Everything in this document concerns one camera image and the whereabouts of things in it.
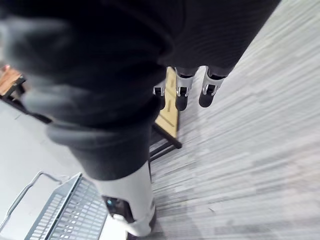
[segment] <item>wooden surface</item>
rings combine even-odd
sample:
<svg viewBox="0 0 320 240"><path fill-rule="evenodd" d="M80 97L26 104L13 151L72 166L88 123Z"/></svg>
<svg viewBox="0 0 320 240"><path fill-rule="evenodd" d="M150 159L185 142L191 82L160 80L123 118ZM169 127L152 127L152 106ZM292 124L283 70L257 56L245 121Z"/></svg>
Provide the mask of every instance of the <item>wooden surface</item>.
<svg viewBox="0 0 320 240"><path fill-rule="evenodd" d="M182 149L151 163L145 239L320 240L320 1L282 1L209 108L203 75Z"/></svg>
<svg viewBox="0 0 320 240"><path fill-rule="evenodd" d="M0 78L0 95L3 96L15 84L20 73L13 68L7 69Z"/></svg>
<svg viewBox="0 0 320 240"><path fill-rule="evenodd" d="M155 120L172 137L177 137L178 110L176 109L176 73L169 67L166 73L165 107Z"/></svg>

